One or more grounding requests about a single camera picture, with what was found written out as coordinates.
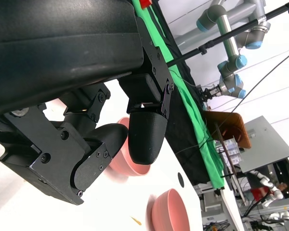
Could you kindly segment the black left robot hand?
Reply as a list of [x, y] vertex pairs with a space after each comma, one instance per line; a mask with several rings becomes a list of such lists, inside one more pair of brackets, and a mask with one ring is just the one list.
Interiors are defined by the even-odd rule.
[[125, 142], [152, 164], [173, 80], [128, 0], [0, 0], [0, 161], [82, 204]]

